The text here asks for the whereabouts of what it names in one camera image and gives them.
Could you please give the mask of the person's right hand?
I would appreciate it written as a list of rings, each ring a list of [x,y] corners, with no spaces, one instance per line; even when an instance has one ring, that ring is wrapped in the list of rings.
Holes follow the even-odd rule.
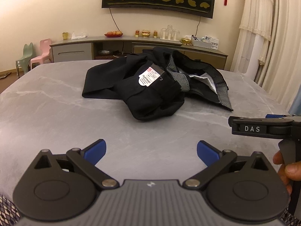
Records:
[[[280,165],[277,174],[284,183],[289,195],[292,193],[291,181],[301,180],[301,162],[285,165],[282,153],[278,151],[273,157],[273,163]]]

